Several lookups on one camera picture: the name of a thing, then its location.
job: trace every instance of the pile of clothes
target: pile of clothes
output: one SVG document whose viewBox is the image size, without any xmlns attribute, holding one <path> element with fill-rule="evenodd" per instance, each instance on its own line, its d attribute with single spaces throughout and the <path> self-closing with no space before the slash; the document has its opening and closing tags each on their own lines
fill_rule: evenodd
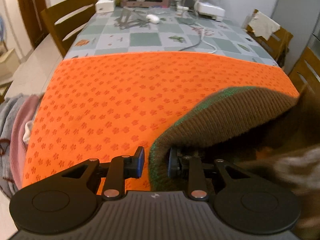
<svg viewBox="0 0 320 240">
<path fill-rule="evenodd" d="M 19 94 L 0 105 L 0 190 L 11 198 L 22 187 L 32 123 L 42 95 Z"/>
</svg>

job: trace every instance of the orange towel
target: orange towel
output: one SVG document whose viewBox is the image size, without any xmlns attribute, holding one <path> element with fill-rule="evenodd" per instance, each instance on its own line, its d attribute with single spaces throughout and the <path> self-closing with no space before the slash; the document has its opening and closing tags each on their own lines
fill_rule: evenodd
<svg viewBox="0 0 320 240">
<path fill-rule="evenodd" d="M 154 140 L 206 96 L 230 86 L 258 86 L 297 97 L 278 67 L 194 52 L 145 52 L 64 60 L 35 119 L 23 186 L 89 158 L 109 162 L 146 152 L 141 179 L 149 190 Z"/>
</svg>

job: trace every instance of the white cable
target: white cable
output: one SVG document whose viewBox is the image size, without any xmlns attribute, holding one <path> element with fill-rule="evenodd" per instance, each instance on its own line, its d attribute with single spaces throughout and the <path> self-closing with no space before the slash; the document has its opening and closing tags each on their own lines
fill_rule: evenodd
<svg viewBox="0 0 320 240">
<path fill-rule="evenodd" d="M 183 1 L 182 1 L 182 6 L 185 5 L 185 2 L 186 2 L 186 0 L 183 0 Z M 199 2 L 200 2 L 200 0 L 196 0 L 195 5 L 194 5 L 194 11 L 195 11 L 195 14 L 196 14 L 197 19 L 199 19 L 199 12 L 198 12 L 198 4 L 199 4 Z M 201 38 L 200 38 L 201 41 L 202 41 L 203 43 L 209 45 L 210 47 L 212 47 L 212 48 L 214 49 L 212 52 L 209 52 L 209 53 L 210 53 L 210 54 L 213 54 L 213 53 L 217 52 L 218 48 L 217 48 L 216 46 L 214 46 L 214 45 L 212 45 L 212 44 L 210 44 L 209 42 L 207 42 L 207 41 L 204 40 L 205 27 L 202 26 L 200 23 L 195 23 L 195 24 L 197 24 L 197 25 L 199 25 L 200 27 L 202 27 Z"/>
</svg>

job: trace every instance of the beige cloth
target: beige cloth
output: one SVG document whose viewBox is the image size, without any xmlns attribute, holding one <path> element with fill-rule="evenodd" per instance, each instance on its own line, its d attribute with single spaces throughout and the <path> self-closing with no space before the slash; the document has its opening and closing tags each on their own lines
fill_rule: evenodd
<svg viewBox="0 0 320 240">
<path fill-rule="evenodd" d="M 33 126 L 33 121 L 26 122 L 25 132 L 24 132 L 24 135 L 22 138 L 22 140 L 25 144 L 29 144 L 32 126 Z"/>
<path fill-rule="evenodd" d="M 249 22 L 256 37 L 263 37 L 269 40 L 272 33 L 280 30 L 281 26 L 262 12 L 258 11 Z"/>
</svg>

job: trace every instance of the black circular pad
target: black circular pad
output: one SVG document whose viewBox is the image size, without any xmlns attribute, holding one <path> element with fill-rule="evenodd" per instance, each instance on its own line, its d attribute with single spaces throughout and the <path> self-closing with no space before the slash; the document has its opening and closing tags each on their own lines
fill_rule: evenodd
<svg viewBox="0 0 320 240">
<path fill-rule="evenodd" d="M 289 230 L 300 216 L 300 205 L 292 192 L 260 178 L 227 183 L 213 205 L 226 224 L 253 235 Z"/>
<path fill-rule="evenodd" d="M 70 198 L 66 193 L 58 190 L 40 192 L 33 200 L 32 204 L 39 211 L 56 212 L 65 208 L 69 204 Z"/>
<path fill-rule="evenodd" d="M 10 214 L 18 228 L 42 235 L 56 234 L 76 228 L 92 217 L 97 198 L 85 184 L 70 178 L 43 181 L 12 197 Z"/>
</svg>

